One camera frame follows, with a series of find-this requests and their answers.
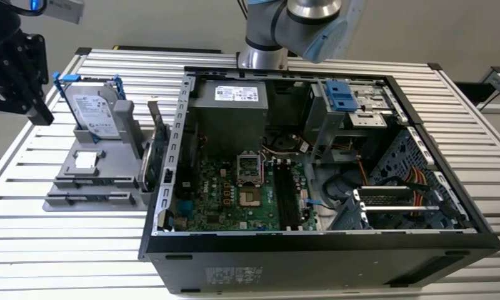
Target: blue plastic clip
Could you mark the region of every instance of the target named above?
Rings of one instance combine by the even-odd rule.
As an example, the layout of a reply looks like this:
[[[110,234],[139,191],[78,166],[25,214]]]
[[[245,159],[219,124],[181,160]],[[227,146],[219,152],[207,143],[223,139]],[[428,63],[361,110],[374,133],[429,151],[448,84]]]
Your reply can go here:
[[[122,79],[118,77],[118,75],[113,76],[113,81],[115,82],[115,90],[118,91],[118,99],[125,100],[123,84],[122,84]]]
[[[357,102],[353,98],[350,87],[344,81],[328,80],[325,82],[325,95],[332,101],[334,111],[356,111]]]

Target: workbench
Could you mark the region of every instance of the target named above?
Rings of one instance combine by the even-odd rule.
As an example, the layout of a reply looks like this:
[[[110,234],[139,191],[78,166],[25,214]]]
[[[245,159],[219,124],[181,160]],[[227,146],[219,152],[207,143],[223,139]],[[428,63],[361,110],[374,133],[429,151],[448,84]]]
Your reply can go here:
[[[146,101],[158,101],[170,123],[183,66],[234,68],[234,55],[82,49],[63,74],[123,81],[134,118],[153,122]],[[500,237],[500,135],[433,65],[289,59],[293,71],[394,77],[445,159]],[[54,123],[26,124],[0,161],[0,299],[179,299],[150,263],[137,261],[145,212],[45,212],[43,196],[74,141],[74,119],[54,89]],[[199,294],[193,298],[500,299],[500,252],[422,289]]]

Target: open computer chassis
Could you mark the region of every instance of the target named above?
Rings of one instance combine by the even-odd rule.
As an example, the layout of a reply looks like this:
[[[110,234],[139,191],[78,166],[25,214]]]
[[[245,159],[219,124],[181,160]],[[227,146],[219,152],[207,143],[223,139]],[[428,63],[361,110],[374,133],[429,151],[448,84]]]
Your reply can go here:
[[[183,134],[187,104],[195,97],[198,82],[272,79],[309,83],[376,80],[384,83],[400,113],[405,114],[402,125],[409,128],[413,141],[422,145],[424,156],[432,161],[429,169],[434,177],[440,174],[446,192],[458,200],[466,215],[465,229],[170,230],[174,226],[170,211],[174,205],[170,202],[177,177],[178,139]],[[149,204],[138,258],[153,263],[170,293],[424,286],[500,250],[500,241],[392,76],[186,67],[167,147],[158,199]],[[381,179],[377,177],[378,173],[373,172],[370,181]]]

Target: blue tab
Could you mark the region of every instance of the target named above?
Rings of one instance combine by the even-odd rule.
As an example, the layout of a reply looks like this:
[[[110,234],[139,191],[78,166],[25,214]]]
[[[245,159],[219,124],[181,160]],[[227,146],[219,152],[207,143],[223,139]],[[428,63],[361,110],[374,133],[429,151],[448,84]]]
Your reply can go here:
[[[247,5],[261,4],[261,3],[272,2],[272,1],[276,1],[276,0],[247,0]]]
[[[334,111],[357,110],[357,102],[346,82],[328,80],[324,91],[328,99],[332,101]]]
[[[118,75],[113,76],[113,81],[115,82],[115,90],[118,91],[118,99],[125,100],[123,83]]]
[[[77,75],[77,74],[67,74],[67,75],[65,75],[63,77],[62,77],[62,81],[65,81],[65,82],[77,82],[77,81],[79,81],[79,79],[81,79],[81,76],[79,75]]]

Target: blue latch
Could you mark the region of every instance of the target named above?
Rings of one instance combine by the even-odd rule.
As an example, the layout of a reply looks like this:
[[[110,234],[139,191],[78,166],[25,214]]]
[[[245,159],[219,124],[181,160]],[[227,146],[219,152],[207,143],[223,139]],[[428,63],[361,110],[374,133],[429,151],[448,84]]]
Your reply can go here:
[[[328,80],[324,91],[328,99],[332,101],[334,111],[357,110],[357,102],[346,82]]]

